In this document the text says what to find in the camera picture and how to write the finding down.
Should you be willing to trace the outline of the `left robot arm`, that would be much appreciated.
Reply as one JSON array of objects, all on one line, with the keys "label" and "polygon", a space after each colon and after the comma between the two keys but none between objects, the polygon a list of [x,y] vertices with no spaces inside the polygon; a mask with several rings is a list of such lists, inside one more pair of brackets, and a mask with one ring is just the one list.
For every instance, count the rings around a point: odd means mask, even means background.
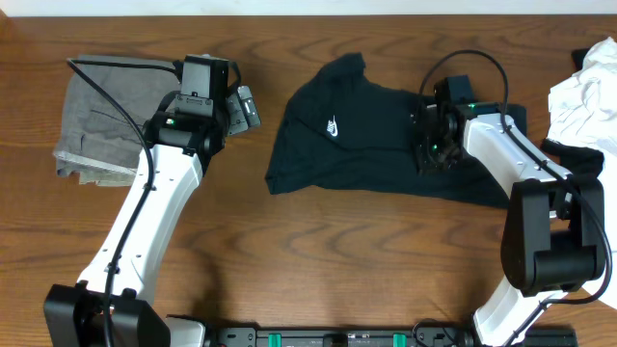
[{"label": "left robot arm", "polygon": [[169,68],[179,82],[144,126],[83,70],[71,69],[107,100],[142,150],[129,193],[105,241],[74,285],[54,284],[43,303],[55,346],[215,346],[198,318],[160,317],[152,307],[163,257],[179,216],[226,138],[260,126],[254,97],[234,61],[188,55]]}]

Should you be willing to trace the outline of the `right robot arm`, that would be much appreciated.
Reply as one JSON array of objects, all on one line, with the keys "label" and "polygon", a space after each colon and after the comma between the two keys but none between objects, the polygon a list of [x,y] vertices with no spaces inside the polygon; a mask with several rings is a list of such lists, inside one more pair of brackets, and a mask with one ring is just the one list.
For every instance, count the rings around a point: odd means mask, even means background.
[{"label": "right robot arm", "polygon": [[434,86],[415,117],[420,174],[479,162],[509,199],[500,246],[504,277],[472,316],[462,346],[513,346],[552,305],[586,282],[607,278],[604,189],[592,175],[552,162],[496,102],[475,99],[466,75]]}]

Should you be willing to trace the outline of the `black Nike t-shirt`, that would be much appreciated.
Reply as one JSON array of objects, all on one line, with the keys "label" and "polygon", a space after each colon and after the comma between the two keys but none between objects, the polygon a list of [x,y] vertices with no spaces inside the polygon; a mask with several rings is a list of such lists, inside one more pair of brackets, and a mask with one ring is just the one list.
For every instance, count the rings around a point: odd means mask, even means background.
[{"label": "black Nike t-shirt", "polygon": [[505,208],[508,198],[476,160],[419,174],[416,93],[370,82],[360,53],[320,68],[287,102],[265,182],[272,195],[309,186],[368,190]]}]

